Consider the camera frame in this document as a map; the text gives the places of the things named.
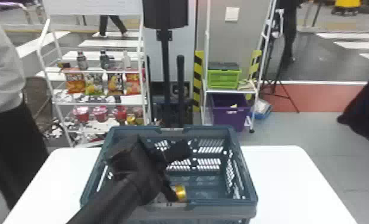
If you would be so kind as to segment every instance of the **bottle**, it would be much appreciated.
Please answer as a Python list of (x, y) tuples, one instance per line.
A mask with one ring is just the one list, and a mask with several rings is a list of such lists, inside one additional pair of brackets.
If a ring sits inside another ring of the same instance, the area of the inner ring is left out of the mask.
[(110, 58), (105, 51), (100, 51), (100, 65), (102, 69), (108, 69), (110, 67)]
[(124, 69), (129, 69), (129, 68), (132, 67), (132, 62), (130, 61), (130, 57), (127, 54), (127, 51), (123, 51), (122, 61), (123, 61), (123, 68)]
[(89, 68), (86, 56), (83, 54), (83, 51), (77, 52), (76, 61), (77, 61), (77, 66), (79, 67), (79, 70), (87, 70)]

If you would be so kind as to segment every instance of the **yellow and black striped post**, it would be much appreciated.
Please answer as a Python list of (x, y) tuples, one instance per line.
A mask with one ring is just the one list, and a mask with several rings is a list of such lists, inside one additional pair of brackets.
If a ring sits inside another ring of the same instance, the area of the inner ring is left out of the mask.
[(202, 62), (204, 51), (196, 51), (194, 56), (194, 79), (193, 79), (193, 112), (200, 112), (200, 100), (202, 94)]

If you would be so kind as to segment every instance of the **person's leg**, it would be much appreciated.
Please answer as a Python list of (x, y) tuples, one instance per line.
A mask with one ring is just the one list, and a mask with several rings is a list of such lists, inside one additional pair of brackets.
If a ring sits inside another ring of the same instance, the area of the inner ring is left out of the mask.
[(0, 113), (0, 161), (12, 175), (10, 187), (16, 194), (9, 198), (3, 192), (9, 207), (15, 205), (47, 157), (42, 135), (25, 103)]
[(19, 187), (17, 188), (17, 185), (19, 185), (19, 183), (15, 181), (10, 168), (0, 156), (0, 192), (10, 210), (20, 198), (21, 193), (18, 191)]
[(111, 20), (114, 22), (114, 24), (121, 30), (121, 33), (126, 33), (127, 29), (125, 24), (122, 23), (121, 19), (117, 15), (110, 15)]
[(100, 27), (98, 30), (100, 32), (100, 36), (105, 36), (105, 32), (107, 31), (107, 24), (108, 24), (108, 16), (100, 15)]
[(284, 25), (284, 50), (283, 50), (283, 60), (284, 63), (293, 60), (293, 43), (296, 39), (297, 33), (297, 13), (288, 12), (285, 13), (283, 17)]

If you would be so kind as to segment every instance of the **green plastic crate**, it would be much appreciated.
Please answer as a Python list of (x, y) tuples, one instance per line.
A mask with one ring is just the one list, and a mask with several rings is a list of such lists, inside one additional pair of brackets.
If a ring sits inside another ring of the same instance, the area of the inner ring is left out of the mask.
[(208, 88), (237, 89), (241, 73), (241, 70), (209, 70)]
[(241, 73), (237, 63), (210, 61), (208, 63), (208, 88), (237, 89)]

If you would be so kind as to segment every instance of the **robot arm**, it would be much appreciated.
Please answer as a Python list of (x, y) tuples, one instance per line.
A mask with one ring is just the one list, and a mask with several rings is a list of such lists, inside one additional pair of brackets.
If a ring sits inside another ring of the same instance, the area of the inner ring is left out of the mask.
[(168, 201), (178, 201), (166, 179), (166, 167), (189, 158), (187, 141), (168, 150), (146, 148), (139, 136), (120, 140), (105, 154), (112, 177), (67, 224), (117, 224), (126, 221), (137, 206), (150, 203), (160, 192)]

